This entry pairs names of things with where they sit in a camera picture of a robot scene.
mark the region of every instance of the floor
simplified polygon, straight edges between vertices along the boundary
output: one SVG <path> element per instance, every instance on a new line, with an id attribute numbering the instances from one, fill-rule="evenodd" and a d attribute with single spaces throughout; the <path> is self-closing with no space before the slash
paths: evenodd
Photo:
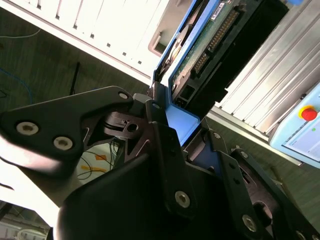
<path id="1" fill-rule="evenodd" d="M 37 27 L 0 8 L 0 35 L 23 36 L 35 33 Z M 77 62 L 80 69 L 75 92 L 116 85 L 129 93 L 145 93 L 148 86 L 125 73 L 41 30 L 30 38 L 0 37 L 0 68 L 25 81 L 32 91 L 33 103 L 69 95 Z M 0 72 L 0 112 L 30 103 L 27 89 Z M 275 166 L 301 211 L 320 232 L 320 170 L 308 165 L 297 167 L 276 154 L 208 119 L 212 129 L 220 133 L 228 148 L 239 145 L 274 178 Z"/>

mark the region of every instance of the circuit board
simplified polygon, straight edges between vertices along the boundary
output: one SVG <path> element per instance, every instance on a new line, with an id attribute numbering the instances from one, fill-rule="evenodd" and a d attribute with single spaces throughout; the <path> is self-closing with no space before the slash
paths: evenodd
<path id="1" fill-rule="evenodd" d="M 183 77 L 192 69 L 198 73 L 205 62 L 211 57 L 210 55 L 214 52 L 225 33 L 239 15 L 239 12 L 235 10 L 235 6 L 238 3 L 239 1 L 237 0 L 229 0 L 219 4 L 173 76 L 171 83 L 175 89 L 178 89 L 177 86 L 181 84 L 180 80 Z"/>

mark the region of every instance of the control panel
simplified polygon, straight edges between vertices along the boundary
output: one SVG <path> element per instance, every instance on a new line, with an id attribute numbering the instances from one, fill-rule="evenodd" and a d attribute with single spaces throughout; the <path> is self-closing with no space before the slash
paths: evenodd
<path id="1" fill-rule="evenodd" d="M 279 124 L 269 144 L 320 168 L 320 83 Z"/>

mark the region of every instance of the metal bolt head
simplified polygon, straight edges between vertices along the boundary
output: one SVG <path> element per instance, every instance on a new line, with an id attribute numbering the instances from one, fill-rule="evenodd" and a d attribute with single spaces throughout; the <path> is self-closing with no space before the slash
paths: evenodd
<path id="1" fill-rule="evenodd" d="M 241 151 L 240 153 L 241 153 L 242 157 L 244 157 L 245 159 L 248 158 L 248 154 L 246 154 L 244 151 Z"/>
<path id="2" fill-rule="evenodd" d="M 218 133 L 216 133 L 216 132 L 213 133 L 213 136 L 214 136 L 216 139 L 220 139 L 220 138 L 221 138 L 221 136 L 220 136 Z"/>
<path id="3" fill-rule="evenodd" d="M 124 94 L 123 92 L 119 92 L 119 96 L 123 99 L 128 99 L 128 96 Z"/>
<path id="4" fill-rule="evenodd" d="M 312 235 L 312 240 L 320 240 L 320 237 L 318 237 L 316 235 Z"/>
<path id="5" fill-rule="evenodd" d="M 306 237 L 302 234 L 300 231 L 295 231 L 295 233 L 298 235 L 299 239 L 306 240 Z"/>
<path id="6" fill-rule="evenodd" d="M 27 135 L 27 136 L 31 136 L 39 132 L 39 127 L 33 122 L 29 122 L 29 121 L 20 122 L 15 127 L 15 129 L 18 131 L 18 133 L 22 135 Z"/>
<path id="7" fill-rule="evenodd" d="M 242 216 L 242 221 L 244 225 L 251 231 L 251 232 L 256 232 L 257 231 L 257 225 L 255 221 L 249 216 L 249 215 L 243 215 Z"/>
<path id="8" fill-rule="evenodd" d="M 184 209 L 190 206 L 190 198 L 184 191 L 176 191 L 174 197 L 175 201 Z"/>
<path id="9" fill-rule="evenodd" d="M 72 148 L 73 142 L 65 136 L 58 136 L 54 139 L 53 145 L 60 150 L 66 151 Z"/>

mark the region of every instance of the red emergency stop button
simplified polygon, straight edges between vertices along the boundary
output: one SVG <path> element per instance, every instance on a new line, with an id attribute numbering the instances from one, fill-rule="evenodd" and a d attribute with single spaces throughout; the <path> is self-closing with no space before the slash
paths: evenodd
<path id="1" fill-rule="evenodd" d="M 306 121 L 312 121 L 316 119 L 317 115 L 318 115 L 317 111 L 311 107 L 304 109 L 301 113 L 301 117 Z"/>

